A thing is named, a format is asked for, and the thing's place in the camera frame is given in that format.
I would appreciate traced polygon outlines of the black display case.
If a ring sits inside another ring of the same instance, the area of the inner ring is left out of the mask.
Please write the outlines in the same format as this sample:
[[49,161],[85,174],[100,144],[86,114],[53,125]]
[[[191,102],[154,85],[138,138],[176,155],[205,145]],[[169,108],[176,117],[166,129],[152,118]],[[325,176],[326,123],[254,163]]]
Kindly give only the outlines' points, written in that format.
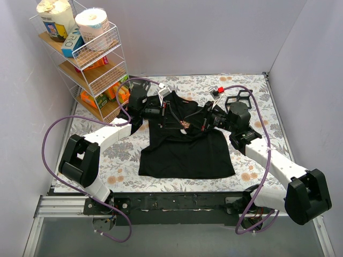
[[230,106],[237,101],[237,96],[228,96],[225,100],[226,113],[229,112]]
[[248,109],[252,109],[251,100],[250,100],[250,91],[246,89],[239,90],[236,100],[237,102],[243,102],[247,105]]

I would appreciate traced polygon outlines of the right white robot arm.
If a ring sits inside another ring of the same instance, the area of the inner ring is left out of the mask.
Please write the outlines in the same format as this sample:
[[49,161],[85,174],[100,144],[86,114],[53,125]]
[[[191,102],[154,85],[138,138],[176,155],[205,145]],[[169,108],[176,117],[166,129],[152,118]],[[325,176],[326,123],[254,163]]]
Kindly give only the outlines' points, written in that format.
[[229,204],[238,211],[256,212],[261,207],[285,212],[295,223],[304,225],[332,208],[325,175],[318,169],[308,170],[273,150],[250,126],[250,112],[245,103],[234,102],[228,111],[207,104],[184,118],[195,128],[206,131],[213,127],[230,132],[232,146],[244,156],[267,168],[286,189],[285,193],[252,186],[240,199]]

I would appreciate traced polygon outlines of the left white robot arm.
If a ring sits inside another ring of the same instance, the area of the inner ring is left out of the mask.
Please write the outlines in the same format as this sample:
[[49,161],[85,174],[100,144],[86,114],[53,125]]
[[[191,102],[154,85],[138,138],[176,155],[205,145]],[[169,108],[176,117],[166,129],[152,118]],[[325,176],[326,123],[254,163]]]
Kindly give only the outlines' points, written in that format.
[[172,111],[172,93],[173,90],[164,88],[148,97],[146,90],[134,89],[128,105],[112,123],[85,136],[74,134],[69,137],[58,170],[86,195],[97,199],[95,207],[100,213],[109,214],[114,207],[110,189],[98,176],[101,153],[133,135],[144,120],[156,122],[164,129],[184,129],[181,119]]

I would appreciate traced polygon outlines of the black t-shirt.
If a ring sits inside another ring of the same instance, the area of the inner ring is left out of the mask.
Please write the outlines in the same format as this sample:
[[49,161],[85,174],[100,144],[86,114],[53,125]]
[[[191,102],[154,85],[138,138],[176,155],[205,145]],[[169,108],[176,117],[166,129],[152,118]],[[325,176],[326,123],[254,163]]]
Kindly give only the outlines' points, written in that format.
[[227,140],[217,129],[161,128],[148,122],[150,144],[141,150],[139,175],[154,178],[220,179],[235,174]]

